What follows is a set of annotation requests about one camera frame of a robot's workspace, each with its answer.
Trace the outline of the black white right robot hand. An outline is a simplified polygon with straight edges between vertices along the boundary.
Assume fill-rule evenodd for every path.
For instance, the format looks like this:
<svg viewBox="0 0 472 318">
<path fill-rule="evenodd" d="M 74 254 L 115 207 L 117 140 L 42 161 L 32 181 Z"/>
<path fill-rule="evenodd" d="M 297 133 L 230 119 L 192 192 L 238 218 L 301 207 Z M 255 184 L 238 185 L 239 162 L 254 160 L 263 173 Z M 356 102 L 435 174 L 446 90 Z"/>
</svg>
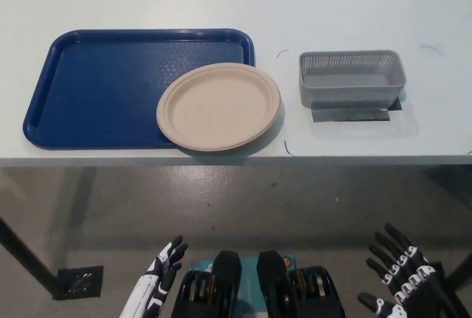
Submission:
<svg viewBox="0 0 472 318">
<path fill-rule="evenodd" d="M 432 284 L 440 277 L 439 266 L 425 259 L 420 249 L 391 224 L 387 232 L 375 233 L 376 244 L 369 246 L 374 257 L 366 263 L 389 289 L 392 302 L 362 292 L 358 301 L 376 317 L 436 317 L 439 297 Z"/>
</svg>

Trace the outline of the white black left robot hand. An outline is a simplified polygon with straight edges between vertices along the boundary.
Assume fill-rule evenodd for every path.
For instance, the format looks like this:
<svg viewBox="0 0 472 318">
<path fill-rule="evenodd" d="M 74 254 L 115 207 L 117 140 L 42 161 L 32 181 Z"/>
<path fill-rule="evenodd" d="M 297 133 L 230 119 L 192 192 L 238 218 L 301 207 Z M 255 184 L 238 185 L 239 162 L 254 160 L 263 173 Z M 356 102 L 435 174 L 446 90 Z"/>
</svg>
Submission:
<svg viewBox="0 0 472 318">
<path fill-rule="evenodd" d="M 138 279 L 120 318 L 158 317 L 181 268 L 188 245 L 181 235 L 170 241 Z"/>
</svg>

